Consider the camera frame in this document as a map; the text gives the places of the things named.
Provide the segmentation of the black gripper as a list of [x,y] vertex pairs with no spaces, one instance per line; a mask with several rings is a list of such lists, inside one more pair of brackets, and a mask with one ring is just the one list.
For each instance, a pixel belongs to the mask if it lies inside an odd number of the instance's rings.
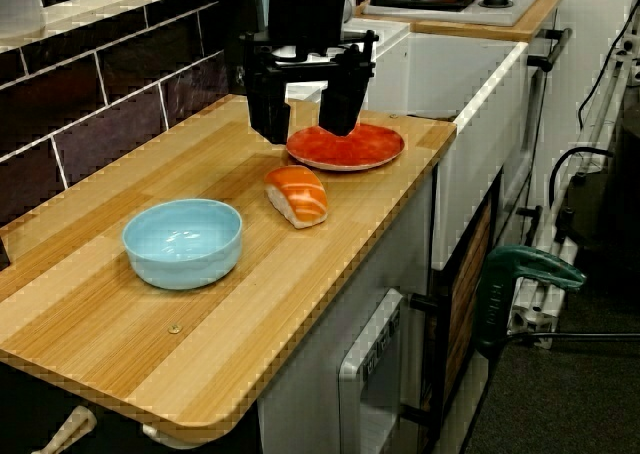
[[378,36],[343,33],[346,0],[269,0],[266,28],[241,36],[251,127],[274,145],[287,142],[287,82],[328,80],[319,126],[336,136],[355,127]]

